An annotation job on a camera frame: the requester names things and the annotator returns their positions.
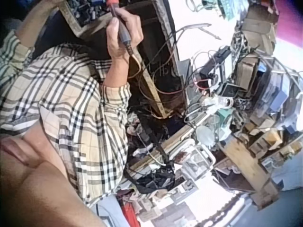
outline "wooden board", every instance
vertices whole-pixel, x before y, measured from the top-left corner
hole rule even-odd
[[[251,186],[260,191],[270,179],[268,172],[237,138],[230,136],[225,142],[225,145],[221,142],[220,149],[238,167]]]
[[[270,174],[253,158],[250,151],[234,136],[230,136],[220,149],[238,167],[256,193],[251,195],[258,209],[261,210],[278,200],[278,187],[271,180]]]
[[[261,135],[256,141],[250,146],[249,150],[252,151],[257,159],[263,157],[268,150],[276,149],[277,146],[282,144],[282,139],[277,129],[271,129]]]

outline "plaid shirt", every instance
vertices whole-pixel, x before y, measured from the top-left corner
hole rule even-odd
[[[123,176],[129,85],[99,87],[111,61],[91,60],[83,46],[62,44],[29,63],[31,52],[14,32],[0,49],[1,136],[22,136],[41,118],[71,184],[92,205]]]

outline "person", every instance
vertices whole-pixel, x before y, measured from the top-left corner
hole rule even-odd
[[[126,164],[130,56],[118,40],[119,20],[107,26],[111,60],[61,44],[31,61],[42,27],[62,1],[41,0],[0,49],[1,206],[13,222],[17,209],[22,226],[36,226],[37,218],[50,222],[43,226],[68,217],[77,223],[80,210],[89,211],[81,205],[115,192]],[[143,40],[140,18],[116,12],[136,47]],[[56,220],[45,213],[67,206],[77,209]]]

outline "clutter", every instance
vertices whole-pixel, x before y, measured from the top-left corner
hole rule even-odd
[[[67,2],[81,27],[108,13],[106,0],[68,0]]]

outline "electronics workbench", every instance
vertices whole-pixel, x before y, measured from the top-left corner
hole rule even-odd
[[[79,21],[77,6],[70,2],[60,10],[78,37],[89,39],[111,19],[103,6],[96,13],[99,5],[91,11],[89,5],[88,16]],[[271,171],[302,148],[303,80],[272,57],[279,18],[274,6],[247,5],[237,22],[216,0],[199,7],[192,3],[187,11],[177,8],[188,2],[121,5],[141,17],[144,41],[134,51],[142,72],[129,79],[128,174],[118,189],[137,192],[140,187],[139,194],[145,190],[145,198],[151,198],[157,189],[169,192],[213,174],[222,187],[249,193],[262,209],[278,199],[283,187],[272,181]],[[200,19],[200,12],[206,18]],[[178,17],[181,13],[188,16]],[[225,28],[215,30],[222,23]],[[158,175],[151,179],[160,180],[143,184],[154,172]],[[165,180],[164,174],[170,177]]]

